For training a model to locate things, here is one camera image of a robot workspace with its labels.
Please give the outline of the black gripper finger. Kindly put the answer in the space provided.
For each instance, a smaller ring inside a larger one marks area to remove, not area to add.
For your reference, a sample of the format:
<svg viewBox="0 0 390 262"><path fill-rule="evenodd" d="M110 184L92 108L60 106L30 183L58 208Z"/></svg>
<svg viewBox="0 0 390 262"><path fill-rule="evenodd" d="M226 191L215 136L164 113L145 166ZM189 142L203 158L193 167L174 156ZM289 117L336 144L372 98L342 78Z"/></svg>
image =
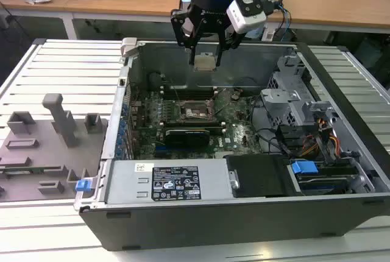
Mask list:
<svg viewBox="0 0 390 262"><path fill-rule="evenodd" d="M189 58L190 65L194 64L196 46L200 39L199 21L193 23L191 20L195 17L195 10L193 8L171 10L171 24L177 44L191 51Z"/></svg>
<svg viewBox="0 0 390 262"><path fill-rule="evenodd" d="M231 23L221 19L216 21L216 33L218 35L216 66L220 66L223 52L236 49L242 42L244 35L238 34Z"/></svg>

